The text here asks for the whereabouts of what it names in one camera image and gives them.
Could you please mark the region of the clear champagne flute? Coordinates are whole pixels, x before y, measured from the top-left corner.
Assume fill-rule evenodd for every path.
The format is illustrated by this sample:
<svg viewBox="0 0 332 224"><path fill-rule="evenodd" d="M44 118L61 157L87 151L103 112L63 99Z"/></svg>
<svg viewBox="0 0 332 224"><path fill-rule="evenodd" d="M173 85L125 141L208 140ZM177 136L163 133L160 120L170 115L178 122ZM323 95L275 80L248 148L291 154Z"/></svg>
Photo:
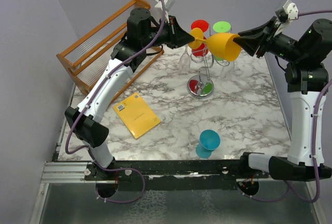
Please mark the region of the clear champagne flute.
<svg viewBox="0 0 332 224"><path fill-rule="evenodd" d="M222 60L220 62L220 65L221 65L221 73L220 73L221 79L230 78L234 72L234 62Z"/></svg>
<svg viewBox="0 0 332 224"><path fill-rule="evenodd" d="M178 68L181 72L189 72L190 70L190 56L188 53L188 45L185 46L184 53L180 57Z"/></svg>

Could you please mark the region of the red plastic wine glass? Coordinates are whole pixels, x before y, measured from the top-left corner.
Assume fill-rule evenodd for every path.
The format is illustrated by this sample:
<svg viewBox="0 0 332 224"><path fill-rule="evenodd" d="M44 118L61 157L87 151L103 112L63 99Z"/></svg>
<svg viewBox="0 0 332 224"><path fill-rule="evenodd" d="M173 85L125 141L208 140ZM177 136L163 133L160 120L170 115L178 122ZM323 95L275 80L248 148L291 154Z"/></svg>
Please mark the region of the red plastic wine glass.
<svg viewBox="0 0 332 224"><path fill-rule="evenodd" d="M203 33L208 31L210 29L210 25L208 24L207 21L199 19L195 20L191 24L191 29L199 28L202 30ZM208 50L206 49L205 43L202 43L198 48L192 49L192 54L196 57L202 57L208 53Z"/></svg>

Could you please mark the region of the orange plastic wine glass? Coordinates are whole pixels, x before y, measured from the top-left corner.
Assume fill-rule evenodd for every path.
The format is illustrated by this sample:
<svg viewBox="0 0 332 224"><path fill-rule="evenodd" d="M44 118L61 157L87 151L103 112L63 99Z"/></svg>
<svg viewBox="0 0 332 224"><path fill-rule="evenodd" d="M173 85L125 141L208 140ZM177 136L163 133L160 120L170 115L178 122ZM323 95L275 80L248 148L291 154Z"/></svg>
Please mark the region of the orange plastic wine glass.
<svg viewBox="0 0 332 224"><path fill-rule="evenodd" d="M194 41L188 44L191 49L198 49L204 43L212 55L223 60L232 62L241 52L240 45L234 42L235 38L240 37L238 34L216 33L204 39L203 31L200 28L194 28L190 35L194 38Z"/></svg>

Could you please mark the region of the green plastic wine glass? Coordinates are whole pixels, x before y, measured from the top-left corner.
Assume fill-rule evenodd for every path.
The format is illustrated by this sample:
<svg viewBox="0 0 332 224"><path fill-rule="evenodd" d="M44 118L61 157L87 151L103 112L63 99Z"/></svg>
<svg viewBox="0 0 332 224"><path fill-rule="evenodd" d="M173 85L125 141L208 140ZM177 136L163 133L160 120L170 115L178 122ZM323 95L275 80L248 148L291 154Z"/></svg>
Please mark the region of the green plastic wine glass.
<svg viewBox="0 0 332 224"><path fill-rule="evenodd" d="M219 33L230 33L232 30L231 24L227 21L218 21L213 24L213 33L219 34Z"/></svg>

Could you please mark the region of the blue plastic wine glass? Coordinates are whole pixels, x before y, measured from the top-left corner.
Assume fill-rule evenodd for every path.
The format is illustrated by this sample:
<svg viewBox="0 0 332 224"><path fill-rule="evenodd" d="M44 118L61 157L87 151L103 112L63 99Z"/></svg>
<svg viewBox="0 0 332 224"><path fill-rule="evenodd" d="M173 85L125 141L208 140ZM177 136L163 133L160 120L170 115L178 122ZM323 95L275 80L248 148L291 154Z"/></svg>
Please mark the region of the blue plastic wine glass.
<svg viewBox="0 0 332 224"><path fill-rule="evenodd" d="M204 130L199 137L199 143L196 146L196 154L199 158L207 159L212 152L220 145L220 136L213 130Z"/></svg>

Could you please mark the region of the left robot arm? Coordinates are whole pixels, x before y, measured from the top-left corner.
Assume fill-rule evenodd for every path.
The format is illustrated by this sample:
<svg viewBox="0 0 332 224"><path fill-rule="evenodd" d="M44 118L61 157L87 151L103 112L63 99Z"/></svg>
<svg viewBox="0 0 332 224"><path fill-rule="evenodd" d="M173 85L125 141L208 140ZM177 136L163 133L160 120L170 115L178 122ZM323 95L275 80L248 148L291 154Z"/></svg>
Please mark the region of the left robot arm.
<svg viewBox="0 0 332 224"><path fill-rule="evenodd" d="M111 164L114 157L106 144L109 129L101 125L111 100L147 57L148 48L166 45L175 49L193 40L194 37L179 26L175 16L157 22L148 9L133 9L127 19L127 31L113 48L96 85L76 108L66 109L64 114L71 132L87 146L92 159L99 164L96 173L102 179L112 178L115 172Z"/></svg>

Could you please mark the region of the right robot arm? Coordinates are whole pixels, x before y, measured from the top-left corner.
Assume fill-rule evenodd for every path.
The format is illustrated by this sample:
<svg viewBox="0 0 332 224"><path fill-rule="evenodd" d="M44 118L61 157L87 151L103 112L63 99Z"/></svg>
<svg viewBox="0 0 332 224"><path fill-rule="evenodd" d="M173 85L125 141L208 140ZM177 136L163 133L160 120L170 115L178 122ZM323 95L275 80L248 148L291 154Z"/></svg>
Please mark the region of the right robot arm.
<svg viewBox="0 0 332 224"><path fill-rule="evenodd" d="M250 56L266 52L288 62L285 70L287 91L292 105L291 143L286 158L245 152L239 174L250 178L257 170L276 180L313 181L331 178L324 165L321 147L323 89L329 75L323 60L331 52L331 21L317 19L300 40L278 33L277 17L251 30L239 33L234 42Z"/></svg>

